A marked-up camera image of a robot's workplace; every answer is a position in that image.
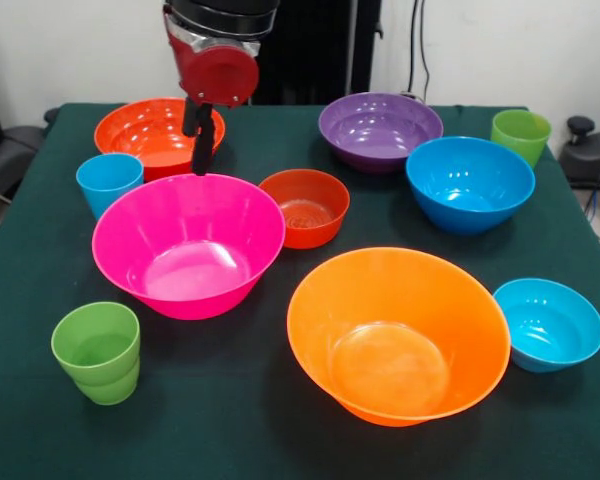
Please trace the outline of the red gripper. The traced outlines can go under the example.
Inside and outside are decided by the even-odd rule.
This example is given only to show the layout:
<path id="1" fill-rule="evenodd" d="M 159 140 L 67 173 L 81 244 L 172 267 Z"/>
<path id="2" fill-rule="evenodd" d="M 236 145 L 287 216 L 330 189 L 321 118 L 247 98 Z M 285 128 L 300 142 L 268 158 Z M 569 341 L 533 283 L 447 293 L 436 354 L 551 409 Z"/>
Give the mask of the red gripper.
<path id="1" fill-rule="evenodd" d="M 167 35 L 180 86 L 188 95 L 182 133 L 195 136 L 193 173 L 205 175 L 212 162 L 215 135 L 211 104 L 238 106 L 254 93 L 259 80 L 259 44 L 199 35 L 172 19 L 167 20 Z"/>

